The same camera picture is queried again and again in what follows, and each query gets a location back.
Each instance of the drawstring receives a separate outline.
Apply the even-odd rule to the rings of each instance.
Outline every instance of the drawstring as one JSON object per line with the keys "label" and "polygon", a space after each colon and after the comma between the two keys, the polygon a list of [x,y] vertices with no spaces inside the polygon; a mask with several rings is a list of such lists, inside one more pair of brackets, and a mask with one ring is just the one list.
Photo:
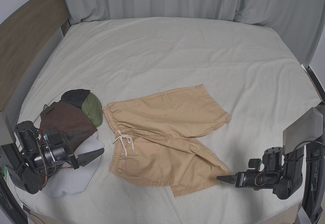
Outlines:
{"label": "drawstring", "polygon": [[124,146],[124,143],[123,143],[123,138],[125,138],[125,139],[127,140],[127,143],[128,143],[128,144],[131,144],[133,154],[136,155],[136,154],[134,153],[134,145],[133,145],[132,138],[131,138],[130,136],[128,136],[128,135],[122,135],[121,132],[120,132],[119,130],[117,130],[117,132],[120,134],[120,136],[117,137],[117,138],[114,140],[113,144],[114,144],[116,141],[118,141],[118,140],[121,141],[122,146],[123,146],[123,149],[124,149],[124,153],[125,153],[125,160],[127,161],[127,151],[126,151],[125,146]]}

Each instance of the green cap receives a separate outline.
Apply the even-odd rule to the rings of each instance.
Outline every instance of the green cap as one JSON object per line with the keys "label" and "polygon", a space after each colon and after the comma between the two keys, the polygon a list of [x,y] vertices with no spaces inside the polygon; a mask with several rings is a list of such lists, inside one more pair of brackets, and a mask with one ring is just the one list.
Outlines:
{"label": "green cap", "polygon": [[96,128],[103,123],[103,111],[101,109],[100,100],[93,93],[90,92],[88,94],[82,103],[81,109]]}

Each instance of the bed sheet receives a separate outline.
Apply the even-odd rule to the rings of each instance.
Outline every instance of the bed sheet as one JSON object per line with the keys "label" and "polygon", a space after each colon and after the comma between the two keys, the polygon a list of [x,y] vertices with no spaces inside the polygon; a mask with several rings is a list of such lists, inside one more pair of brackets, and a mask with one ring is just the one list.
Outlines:
{"label": "bed sheet", "polygon": [[[268,28],[236,22],[143,18],[73,25],[33,84],[19,122],[36,120],[44,104],[70,89],[90,89],[106,105],[204,84],[232,119],[199,141],[232,171],[282,146],[282,131],[319,104],[308,76],[280,37]],[[300,202],[271,190],[223,183],[174,198],[170,187],[137,186],[109,172],[114,134],[98,128],[105,152],[87,189],[50,198],[15,189],[30,209],[70,223],[257,223]]]}

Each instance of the headboard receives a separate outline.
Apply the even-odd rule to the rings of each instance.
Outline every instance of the headboard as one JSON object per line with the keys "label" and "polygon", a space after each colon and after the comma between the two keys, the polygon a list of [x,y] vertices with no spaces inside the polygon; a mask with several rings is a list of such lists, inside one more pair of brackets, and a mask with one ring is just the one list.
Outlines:
{"label": "headboard", "polygon": [[0,25],[0,112],[8,111],[15,92],[16,96],[23,93],[18,102],[22,104],[46,60],[42,66],[38,62],[39,70],[33,76],[26,73],[35,67],[33,62],[60,27],[65,35],[69,17],[64,0],[30,0]]}

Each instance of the shorts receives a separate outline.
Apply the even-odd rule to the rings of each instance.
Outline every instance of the shorts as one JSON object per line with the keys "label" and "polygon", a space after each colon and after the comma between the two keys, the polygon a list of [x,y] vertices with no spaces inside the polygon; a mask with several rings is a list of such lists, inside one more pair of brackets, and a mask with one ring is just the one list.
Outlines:
{"label": "shorts", "polygon": [[196,139],[230,120],[203,84],[112,102],[103,111],[116,137],[110,172],[130,183],[170,186],[178,197],[220,183],[218,175],[231,174]]}

